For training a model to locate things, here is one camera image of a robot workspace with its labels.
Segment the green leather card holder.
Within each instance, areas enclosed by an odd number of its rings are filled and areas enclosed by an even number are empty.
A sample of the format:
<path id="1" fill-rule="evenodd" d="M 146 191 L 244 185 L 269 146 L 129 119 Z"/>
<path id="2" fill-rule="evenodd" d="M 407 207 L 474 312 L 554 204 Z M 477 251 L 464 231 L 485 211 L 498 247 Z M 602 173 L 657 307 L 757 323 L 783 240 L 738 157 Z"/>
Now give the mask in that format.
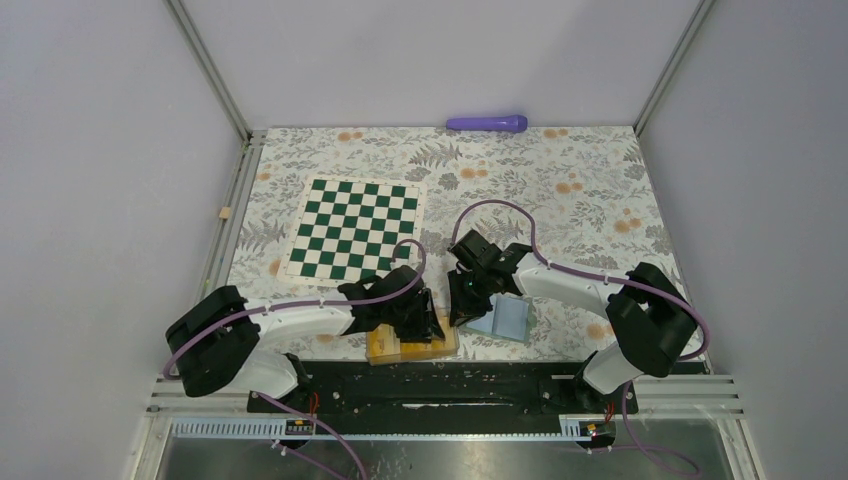
<path id="1" fill-rule="evenodd" d="M 490 297 L 492 310 L 461 326 L 462 330 L 501 340 L 528 343 L 530 338 L 530 304 L 505 295 Z"/>

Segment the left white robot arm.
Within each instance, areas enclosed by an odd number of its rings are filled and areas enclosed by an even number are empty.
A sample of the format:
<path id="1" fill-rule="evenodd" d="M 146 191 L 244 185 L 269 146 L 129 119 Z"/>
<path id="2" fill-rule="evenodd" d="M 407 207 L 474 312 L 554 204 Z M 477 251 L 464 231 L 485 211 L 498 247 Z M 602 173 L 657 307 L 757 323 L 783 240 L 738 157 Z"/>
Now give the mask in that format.
<path id="1" fill-rule="evenodd" d="M 405 342 L 444 339 L 432 293 L 419 271 L 403 265 L 385 276 L 343 283 L 320 296 L 281 303 L 249 300 L 233 285 L 212 291 L 165 333 L 163 368 L 191 398 L 225 387 L 269 394 L 288 411 L 309 401 L 310 385 L 291 355 L 269 347 L 302 337 L 344 337 L 387 325 Z"/>

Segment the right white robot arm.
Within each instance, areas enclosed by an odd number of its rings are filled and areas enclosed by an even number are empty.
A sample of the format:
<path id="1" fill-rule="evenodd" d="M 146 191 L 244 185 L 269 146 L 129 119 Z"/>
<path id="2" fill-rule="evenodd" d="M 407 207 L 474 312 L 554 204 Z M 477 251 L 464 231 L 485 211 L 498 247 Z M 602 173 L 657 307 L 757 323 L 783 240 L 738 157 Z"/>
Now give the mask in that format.
<path id="1" fill-rule="evenodd" d="M 541 260 L 533 247 L 501 249 L 468 231 L 449 249 L 450 320 L 462 325 L 492 309 L 494 295 L 544 298 L 591 312 L 612 326 L 615 340 L 593 353 L 573 386 L 575 402 L 597 412 L 623 384 L 642 375 L 667 376 L 698 323 L 668 278 L 641 262 L 624 277 L 581 271 Z"/>

